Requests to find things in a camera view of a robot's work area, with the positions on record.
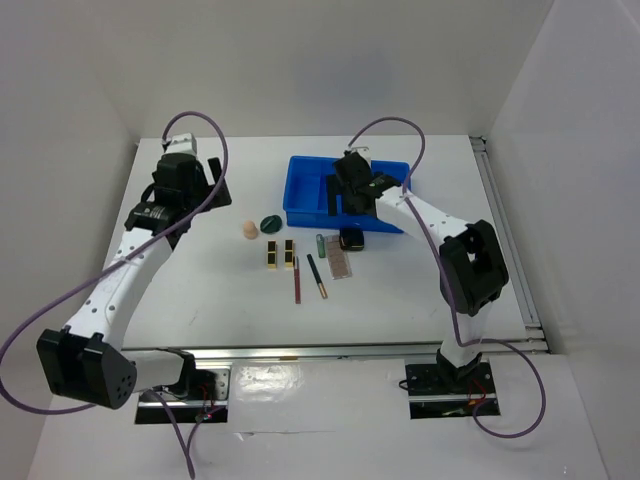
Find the black compact case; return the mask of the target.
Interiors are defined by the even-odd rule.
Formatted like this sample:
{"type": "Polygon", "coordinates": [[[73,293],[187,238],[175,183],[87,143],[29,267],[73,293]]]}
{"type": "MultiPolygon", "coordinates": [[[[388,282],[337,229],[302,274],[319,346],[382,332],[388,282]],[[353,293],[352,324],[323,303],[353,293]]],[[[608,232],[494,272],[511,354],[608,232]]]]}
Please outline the black compact case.
{"type": "Polygon", "coordinates": [[[352,227],[341,228],[339,246],[343,251],[362,251],[365,246],[363,231],[352,227]]]}

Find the beige makeup sponge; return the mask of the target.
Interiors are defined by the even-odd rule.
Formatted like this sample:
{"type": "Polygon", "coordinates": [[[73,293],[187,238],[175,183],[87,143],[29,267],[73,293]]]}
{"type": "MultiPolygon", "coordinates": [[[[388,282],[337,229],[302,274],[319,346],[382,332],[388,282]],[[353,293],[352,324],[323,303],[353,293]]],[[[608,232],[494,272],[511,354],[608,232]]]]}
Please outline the beige makeup sponge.
{"type": "Polygon", "coordinates": [[[256,239],[258,234],[259,234],[259,230],[253,221],[247,220],[244,222],[243,235],[246,239],[249,239],[249,240],[256,239]]]}

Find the dark green powder puff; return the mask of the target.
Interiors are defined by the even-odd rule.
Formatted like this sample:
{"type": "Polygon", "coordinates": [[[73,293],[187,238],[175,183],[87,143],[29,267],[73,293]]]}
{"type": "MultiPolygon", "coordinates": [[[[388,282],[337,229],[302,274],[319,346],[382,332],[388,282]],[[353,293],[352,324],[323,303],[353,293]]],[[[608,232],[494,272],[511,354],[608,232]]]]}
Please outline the dark green powder puff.
{"type": "Polygon", "coordinates": [[[260,222],[260,231],[266,235],[278,233],[283,227],[283,220],[279,215],[272,214],[264,217],[260,222]]]}

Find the green lip balm tube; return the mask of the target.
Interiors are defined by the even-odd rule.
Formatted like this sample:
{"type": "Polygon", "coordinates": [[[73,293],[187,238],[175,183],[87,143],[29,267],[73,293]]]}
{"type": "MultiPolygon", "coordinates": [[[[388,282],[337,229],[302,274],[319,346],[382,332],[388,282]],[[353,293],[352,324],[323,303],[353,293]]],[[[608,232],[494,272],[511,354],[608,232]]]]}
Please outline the green lip balm tube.
{"type": "Polygon", "coordinates": [[[319,258],[325,258],[326,257],[326,248],[325,248],[324,236],[322,234],[317,234],[316,235],[316,245],[317,245],[318,257],[319,258]]]}

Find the black gold lipstick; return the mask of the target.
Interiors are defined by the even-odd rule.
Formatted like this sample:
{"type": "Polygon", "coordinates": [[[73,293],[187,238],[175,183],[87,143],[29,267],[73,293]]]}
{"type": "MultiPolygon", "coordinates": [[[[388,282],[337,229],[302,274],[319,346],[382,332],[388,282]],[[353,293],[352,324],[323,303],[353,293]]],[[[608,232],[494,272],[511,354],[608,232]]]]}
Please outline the black gold lipstick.
{"type": "Polygon", "coordinates": [[[267,242],[267,261],[266,265],[268,269],[276,269],[277,268],[277,242],[275,240],[270,240],[267,242]]]}
{"type": "Polygon", "coordinates": [[[284,265],[286,268],[293,268],[295,265],[295,243],[292,239],[284,242],[284,265]]]}

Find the clear eyeshadow palette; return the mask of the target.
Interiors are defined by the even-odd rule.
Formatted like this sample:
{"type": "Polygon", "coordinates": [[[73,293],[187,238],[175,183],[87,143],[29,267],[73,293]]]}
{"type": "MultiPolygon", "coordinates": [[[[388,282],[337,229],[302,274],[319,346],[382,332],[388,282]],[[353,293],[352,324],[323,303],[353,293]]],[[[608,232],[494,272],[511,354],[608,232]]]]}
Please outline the clear eyeshadow palette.
{"type": "Polygon", "coordinates": [[[338,235],[325,236],[324,248],[331,277],[334,280],[351,277],[352,269],[347,253],[340,246],[340,237],[338,235]]]}

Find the dark green gold pencil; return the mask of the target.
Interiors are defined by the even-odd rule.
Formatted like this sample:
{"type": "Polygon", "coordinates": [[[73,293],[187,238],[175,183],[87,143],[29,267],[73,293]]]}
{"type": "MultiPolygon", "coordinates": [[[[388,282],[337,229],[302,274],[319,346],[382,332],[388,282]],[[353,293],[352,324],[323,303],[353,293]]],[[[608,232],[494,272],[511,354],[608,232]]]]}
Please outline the dark green gold pencil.
{"type": "Polygon", "coordinates": [[[321,295],[322,299],[327,299],[328,298],[328,294],[327,294],[326,288],[325,288],[325,286],[324,286],[324,284],[322,282],[322,279],[320,277],[318,268],[316,266],[316,263],[314,261],[314,258],[312,256],[312,254],[307,254],[306,258],[307,258],[307,261],[309,263],[310,269],[312,271],[314,280],[315,280],[315,282],[317,284],[317,287],[319,289],[319,292],[320,292],[320,295],[321,295]]]}

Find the red lip gloss tube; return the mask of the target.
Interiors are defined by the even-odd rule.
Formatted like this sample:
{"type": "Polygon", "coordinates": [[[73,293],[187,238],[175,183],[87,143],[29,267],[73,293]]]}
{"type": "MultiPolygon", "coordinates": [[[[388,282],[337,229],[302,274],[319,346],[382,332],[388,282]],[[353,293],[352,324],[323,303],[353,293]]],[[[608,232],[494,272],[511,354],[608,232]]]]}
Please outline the red lip gloss tube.
{"type": "Polygon", "coordinates": [[[301,304],[301,284],[300,284],[300,271],[299,271],[299,260],[298,257],[294,257],[293,262],[293,278],[294,278],[294,298],[295,304],[301,304]]]}

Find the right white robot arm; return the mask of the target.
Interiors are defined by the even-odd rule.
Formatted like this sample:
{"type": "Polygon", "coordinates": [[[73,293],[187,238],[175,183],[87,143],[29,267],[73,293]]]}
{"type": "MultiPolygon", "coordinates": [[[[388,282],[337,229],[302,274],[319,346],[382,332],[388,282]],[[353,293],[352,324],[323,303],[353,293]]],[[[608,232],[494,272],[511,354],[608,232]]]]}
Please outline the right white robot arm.
{"type": "Polygon", "coordinates": [[[509,282],[494,227],[439,210],[414,195],[407,182],[373,171],[355,149],[346,151],[333,169],[329,185],[348,214],[375,218],[429,245],[452,315],[452,331],[436,353],[436,379],[444,390],[460,391],[481,361],[489,313],[509,282]]]}

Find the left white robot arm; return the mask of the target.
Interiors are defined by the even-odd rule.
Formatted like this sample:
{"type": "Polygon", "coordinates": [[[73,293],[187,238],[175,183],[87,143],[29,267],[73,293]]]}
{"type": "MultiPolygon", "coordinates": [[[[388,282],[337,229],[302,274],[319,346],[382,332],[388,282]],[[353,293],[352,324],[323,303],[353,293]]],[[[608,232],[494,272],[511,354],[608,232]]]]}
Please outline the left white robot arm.
{"type": "Polygon", "coordinates": [[[125,355],[124,336],[153,277],[169,259],[193,216],[228,206],[219,158],[201,164],[166,153],[131,209],[115,257],[85,304],[58,331],[46,329],[36,350],[51,392],[110,409],[135,392],[163,387],[184,399],[196,390],[193,355],[175,348],[125,355]]]}

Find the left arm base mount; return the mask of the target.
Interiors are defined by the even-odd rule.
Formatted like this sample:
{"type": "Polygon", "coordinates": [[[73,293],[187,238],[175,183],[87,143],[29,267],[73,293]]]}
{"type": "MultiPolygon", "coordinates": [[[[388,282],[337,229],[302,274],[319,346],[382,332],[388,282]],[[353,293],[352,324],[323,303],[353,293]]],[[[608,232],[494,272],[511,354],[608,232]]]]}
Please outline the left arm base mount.
{"type": "MultiPolygon", "coordinates": [[[[222,424],[228,421],[231,366],[213,365],[198,369],[186,393],[175,393],[169,387],[153,389],[168,405],[179,425],[222,424]]],[[[150,393],[139,395],[134,423],[137,425],[169,424],[161,402],[150,393]]]]}

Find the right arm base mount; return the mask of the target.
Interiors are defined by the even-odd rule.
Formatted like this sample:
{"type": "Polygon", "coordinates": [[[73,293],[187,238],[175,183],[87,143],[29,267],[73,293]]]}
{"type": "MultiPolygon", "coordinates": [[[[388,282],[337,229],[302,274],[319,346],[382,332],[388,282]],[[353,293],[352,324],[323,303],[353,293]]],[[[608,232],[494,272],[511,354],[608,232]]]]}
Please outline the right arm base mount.
{"type": "Polygon", "coordinates": [[[412,420],[472,417],[479,405],[478,416],[500,416],[493,372],[487,361],[458,383],[447,384],[434,362],[408,361],[405,376],[398,387],[408,396],[412,420]]]}

